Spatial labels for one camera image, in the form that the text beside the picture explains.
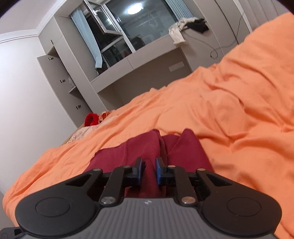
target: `ceiling light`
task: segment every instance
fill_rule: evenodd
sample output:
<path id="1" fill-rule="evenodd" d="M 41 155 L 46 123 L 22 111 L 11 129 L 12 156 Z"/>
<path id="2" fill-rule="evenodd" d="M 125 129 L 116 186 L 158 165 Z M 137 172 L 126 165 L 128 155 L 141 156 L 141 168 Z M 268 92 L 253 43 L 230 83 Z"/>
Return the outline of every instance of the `ceiling light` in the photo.
<path id="1" fill-rule="evenodd" d="M 132 6 L 130 6 L 127 10 L 127 13 L 130 14 L 130 15 L 133 15 L 133 14 L 136 14 L 138 13 L 139 11 L 141 11 L 143 8 L 142 8 L 142 4 L 141 3 L 136 3 Z"/>

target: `orange bedsheet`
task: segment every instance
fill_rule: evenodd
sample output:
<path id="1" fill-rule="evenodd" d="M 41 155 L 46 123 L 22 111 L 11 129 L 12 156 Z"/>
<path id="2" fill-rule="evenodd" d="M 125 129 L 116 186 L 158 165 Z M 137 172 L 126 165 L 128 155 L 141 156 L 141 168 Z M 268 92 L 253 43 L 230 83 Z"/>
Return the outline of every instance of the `orange bedsheet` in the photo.
<path id="1" fill-rule="evenodd" d="M 15 224 L 23 197 L 82 173 L 98 150 L 153 128 L 162 135 L 190 128 L 218 174 L 280 203 L 276 234 L 294 237 L 293 15 L 264 24 L 219 64 L 151 89 L 109 117 L 84 139 L 45 152 L 7 191 L 3 206 Z"/>

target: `cabinet door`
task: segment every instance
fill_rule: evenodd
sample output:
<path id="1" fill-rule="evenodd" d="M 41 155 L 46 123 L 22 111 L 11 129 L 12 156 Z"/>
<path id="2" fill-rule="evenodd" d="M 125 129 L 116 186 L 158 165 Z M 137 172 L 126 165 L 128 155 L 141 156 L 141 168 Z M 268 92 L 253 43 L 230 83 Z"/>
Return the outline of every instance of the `cabinet door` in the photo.
<path id="1" fill-rule="evenodd" d="M 61 37 L 61 31 L 54 17 L 48 22 L 39 35 L 39 40 L 46 54 L 53 48 Z"/>
<path id="2" fill-rule="evenodd" d="M 50 55 L 38 57 L 38 61 L 60 103 L 79 127 L 91 110 L 78 89 L 71 91 L 70 76 L 62 61 Z"/>

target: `red object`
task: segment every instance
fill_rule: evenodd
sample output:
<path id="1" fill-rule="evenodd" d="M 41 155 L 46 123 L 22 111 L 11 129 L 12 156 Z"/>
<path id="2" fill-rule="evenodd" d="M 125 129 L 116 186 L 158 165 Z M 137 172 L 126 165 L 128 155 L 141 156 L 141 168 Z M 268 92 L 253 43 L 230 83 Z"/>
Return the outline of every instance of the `red object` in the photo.
<path id="1" fill-rule="evenodd" d="M 85 118 L 85 126 L 92 126 L 99 124 L 99 115 L 95 113 L 89 113 Z"/>
<path id="2" fill-rule="evenodd" d="M 156 183 L 155 159 L 162 157 L 165 165 L 176 165 L 187 172 L 195 172 L 197 168 L 213 171 L 212 166 L 193 131 L 185 129 L 181 136 L 166 135 L 161 137 L 158 130 L 151 130 L 127 140 L 115 148 L 98 151 L 91 159 L 86 171 L 101 168 L 103 172 L 111 172 L 114 168 L 134 165 L 137 157 L 146 163 L 141 189 L 126 188 L 128 197 L 165 197 L 166 187 Z"/>

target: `curtain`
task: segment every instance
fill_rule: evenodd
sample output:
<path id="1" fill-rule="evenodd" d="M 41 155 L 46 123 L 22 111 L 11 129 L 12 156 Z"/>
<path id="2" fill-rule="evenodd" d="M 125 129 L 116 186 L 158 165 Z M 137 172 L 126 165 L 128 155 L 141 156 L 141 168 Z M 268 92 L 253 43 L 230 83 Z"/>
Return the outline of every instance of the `curtain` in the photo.
<path id="1" fill-rule="evenodd" d="M 165 0 L 178 20 L 194 17 L 182 0 Z"/>
<path id="2" fill-rule="evenodd" d="M 89 50 L 95 59 L 95 68 L 102 67 L 102 56 L 95 37 L 89 27 L 89 24 L 80 8 L 77 8 L 72 14 L 71 18 L 86 42 Z"/>

